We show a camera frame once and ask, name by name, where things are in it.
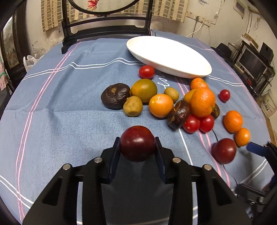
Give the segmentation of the blue striped tablecloth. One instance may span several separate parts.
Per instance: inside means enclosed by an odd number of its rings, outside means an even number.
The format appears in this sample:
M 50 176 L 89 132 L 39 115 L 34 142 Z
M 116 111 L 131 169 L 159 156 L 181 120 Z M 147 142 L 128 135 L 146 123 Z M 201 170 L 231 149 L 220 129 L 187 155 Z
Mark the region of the blue striped tablecloth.
M 210 164 L 230 188 L 245 183 L 265 187 L 273 171 L 265 158 L 239 148 L 224 167 L 210 155 L 223 138 L 233 139 L 222 124 L 230 110 L 239 112 L 251 141 L 270 140 L 265 118 L 237 74 L 207 44 L 172 33 L 153 31 L 154 36 L 188 45 L 211 64 L 205 78 L 216 94 L 220 116 L 213 131 L 186 133 L 172 130 L 166 119 L 154 117 L 144 105 L 138 117 L 106 108 L 100 96 L 111 84 L 132 86 L 139 80 L 141 63 L 126 47 L 127 39 L 100 38 L 71 46 L 61 54 L 59 43 L 30 71 L 16 88 L 1 117 L 1 198 L 21 224 L 46 184 L 65 164 L 84 165 L 112 147 L 129 127 L 141 125 L 159 137 L 163 147 L 190 165 Z M 222 103 L 217 94 L 227 89 L 231 99 Z M 120 157 L 111 185 L 103 185 L 108 224 L 167 224 L 172 185 L 163 184 L 154 157 L 133 163 Z

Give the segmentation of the yellow-orange citrus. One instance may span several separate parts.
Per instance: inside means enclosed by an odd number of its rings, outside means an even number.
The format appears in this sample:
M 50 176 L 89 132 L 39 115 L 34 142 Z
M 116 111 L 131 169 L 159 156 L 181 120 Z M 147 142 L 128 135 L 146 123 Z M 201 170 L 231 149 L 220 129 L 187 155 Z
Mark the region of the yellow-orange citrus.
M 196 91 L 196 89 L 192 89 L 188 93 L 186 93 L 184 96 L 184 101 L 186 101 L 187 103 L 190 104 L 191 98 L 192 98 L 193 94 L 195 93 L 195 91 Z

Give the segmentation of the checked curtain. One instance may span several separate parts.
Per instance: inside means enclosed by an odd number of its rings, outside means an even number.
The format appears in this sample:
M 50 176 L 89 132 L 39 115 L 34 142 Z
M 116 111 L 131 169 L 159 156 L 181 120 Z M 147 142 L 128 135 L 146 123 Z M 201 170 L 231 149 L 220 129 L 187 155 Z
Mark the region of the checked curtain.
M 70 22 L 108 14 L 146 15 L 150 8 L 153 16 L 184 22 L 189 1 L 159 0 L 159 1 L 65 1 L 66 16 Z M 62 1 L 41 1 L 41 21 L 43 31 L 61 25 Z

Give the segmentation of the dark framed picture panel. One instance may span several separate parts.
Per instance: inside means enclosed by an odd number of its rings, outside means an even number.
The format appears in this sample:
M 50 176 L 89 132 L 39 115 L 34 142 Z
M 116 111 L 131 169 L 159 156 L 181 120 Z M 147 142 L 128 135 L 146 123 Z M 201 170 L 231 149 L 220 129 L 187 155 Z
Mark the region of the dark framed picture panel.
M 4 65 L 9 74 L 23 67 L 23 53 L 16 31 L 16 15 L 9 18 L 1 32 L 1 52 Z

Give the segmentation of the red cherry tomato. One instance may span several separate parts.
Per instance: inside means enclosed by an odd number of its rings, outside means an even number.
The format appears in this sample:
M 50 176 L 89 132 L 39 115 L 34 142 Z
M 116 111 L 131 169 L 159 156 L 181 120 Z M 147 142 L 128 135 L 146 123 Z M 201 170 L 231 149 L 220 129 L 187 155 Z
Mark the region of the red cherry tomato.
M 200 128 L 200 120 L 198 117 L 190 114 L 183 124 L 183 129 L 189 133 L 193 134 L 194 132 L 198 131 Z
M 214 123 L 214 117 L 212 115 L 201 117 L 199 129 L 203 133 L 208 133 L 213 129 Z

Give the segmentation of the white oval plate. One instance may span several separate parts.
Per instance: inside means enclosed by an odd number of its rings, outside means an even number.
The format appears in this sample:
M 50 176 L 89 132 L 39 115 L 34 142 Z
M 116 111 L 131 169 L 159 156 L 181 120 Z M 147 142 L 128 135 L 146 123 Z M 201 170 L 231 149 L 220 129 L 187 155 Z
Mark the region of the white oval plate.
M 134 37 L 127 41 L 126 46 L 136 59 L 169 75 L 194 79 L 212 73 L 212 67 L 204 56 L 169 38 Z

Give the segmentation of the large rough mandarin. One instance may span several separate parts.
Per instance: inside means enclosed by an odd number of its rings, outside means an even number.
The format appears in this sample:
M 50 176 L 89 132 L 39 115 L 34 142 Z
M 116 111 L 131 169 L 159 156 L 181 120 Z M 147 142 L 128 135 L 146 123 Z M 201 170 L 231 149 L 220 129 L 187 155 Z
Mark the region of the large rough mandarin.
M 201 118 L 211 114 L 216 104 L 216 97 L 208 88 L 197 89 L 190 101 L 191 113 Z

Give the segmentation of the small orange kumquat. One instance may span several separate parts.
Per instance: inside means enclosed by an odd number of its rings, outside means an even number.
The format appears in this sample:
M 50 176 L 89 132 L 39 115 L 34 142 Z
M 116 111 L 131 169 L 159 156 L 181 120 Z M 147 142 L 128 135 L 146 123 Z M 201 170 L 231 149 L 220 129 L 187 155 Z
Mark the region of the small orange kumquat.
M 247 128 L 241 128 L 235 134 L 235 143 L 239 146 L 245 146 L 250 142 L 251 133 Z

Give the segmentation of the wrinkled dark passion fruit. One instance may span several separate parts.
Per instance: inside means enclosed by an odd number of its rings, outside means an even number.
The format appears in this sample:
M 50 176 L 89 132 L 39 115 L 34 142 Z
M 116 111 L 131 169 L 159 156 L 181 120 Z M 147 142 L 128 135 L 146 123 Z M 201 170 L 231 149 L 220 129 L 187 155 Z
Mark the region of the wrinkled dark passion fruit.
M 108 86 L 101 94 L 105 107 L 113 110 L 123 109 L 123 105 L 131 96 L 131 89 L 124 83 L 116 83 Z

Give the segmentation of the green-yellow citrus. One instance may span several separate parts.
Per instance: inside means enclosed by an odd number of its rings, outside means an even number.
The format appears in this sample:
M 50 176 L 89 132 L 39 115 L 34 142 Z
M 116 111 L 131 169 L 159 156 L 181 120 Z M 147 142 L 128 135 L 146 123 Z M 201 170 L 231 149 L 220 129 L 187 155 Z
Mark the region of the green-yellow citrus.
M 142 103 L 148 103 L 149 100 L 157 94 L 156 84 L 149 79 L 140 79 L 131 87 L 131 95 L 137 96 Z

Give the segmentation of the smooth orange citrus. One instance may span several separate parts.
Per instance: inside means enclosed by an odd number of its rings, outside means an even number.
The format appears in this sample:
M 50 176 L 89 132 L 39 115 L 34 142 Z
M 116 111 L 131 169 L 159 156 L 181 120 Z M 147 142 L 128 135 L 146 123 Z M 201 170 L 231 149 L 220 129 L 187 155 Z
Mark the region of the smooth orange citrus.
M 166 94 L 154 95 L 148 104 L 148 109 L 157 118 L 165 118 L 174 107 L 174 102 Z

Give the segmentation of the small kiwi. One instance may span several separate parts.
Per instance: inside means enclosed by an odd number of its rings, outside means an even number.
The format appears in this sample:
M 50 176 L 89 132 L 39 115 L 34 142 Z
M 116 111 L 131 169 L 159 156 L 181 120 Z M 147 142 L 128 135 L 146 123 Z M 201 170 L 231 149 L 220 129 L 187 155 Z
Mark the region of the small kiwi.
M 143 109 L 143 103 L 137 96 L 131 96 L 123 105 L 124 113 L 129 117 L 139 116 Z
M 174 103 L 179 100 L 179 92 L 173 87 L 167 87 L 164 91 L 164 94 L 168 95 Z

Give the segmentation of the dark red plum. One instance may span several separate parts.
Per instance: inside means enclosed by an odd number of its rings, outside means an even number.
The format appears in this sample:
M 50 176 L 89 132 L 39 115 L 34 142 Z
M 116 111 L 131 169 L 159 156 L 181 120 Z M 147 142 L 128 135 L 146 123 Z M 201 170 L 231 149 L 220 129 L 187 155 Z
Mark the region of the dark red plum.
M 224 138 L 215 143 L 211 153 L 214 159 L 220 164 L 228 164 L 234 160 L 237 152 L 237 146 L 234 140 Z
M 154 154 L 155 137 L 144 126 L 132 126 L 120 137 L 120 151 L 129 161 L 143 162 Z

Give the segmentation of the wall power strip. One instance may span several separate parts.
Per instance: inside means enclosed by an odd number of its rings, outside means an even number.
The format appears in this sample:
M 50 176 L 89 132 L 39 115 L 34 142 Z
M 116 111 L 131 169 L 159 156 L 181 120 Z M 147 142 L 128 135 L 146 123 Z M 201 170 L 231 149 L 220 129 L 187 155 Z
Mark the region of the wall power strip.
M 200 23 L 203 23 L 204 25 L 210 27 L 211 25 L 211 21 L 208 20 L 206 17 L 201 17 L 200 15 L 197 15 L 196 13 L 193 13 L 193 12 L 190 12 L 190 11 L 187 11 L 186 12 L 186 16 L 190 19 L 193 19 L 193 20 L 196 20 Z

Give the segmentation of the computer monitor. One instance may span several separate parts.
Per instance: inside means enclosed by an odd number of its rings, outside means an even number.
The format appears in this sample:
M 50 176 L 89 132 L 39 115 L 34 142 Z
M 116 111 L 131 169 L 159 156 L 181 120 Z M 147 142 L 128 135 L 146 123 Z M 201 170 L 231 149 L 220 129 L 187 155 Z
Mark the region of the computer monitor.
M 260 79 L 267 70 L 265 64 L 248 48 L 243 51 L 238 64 L 255 80 Z

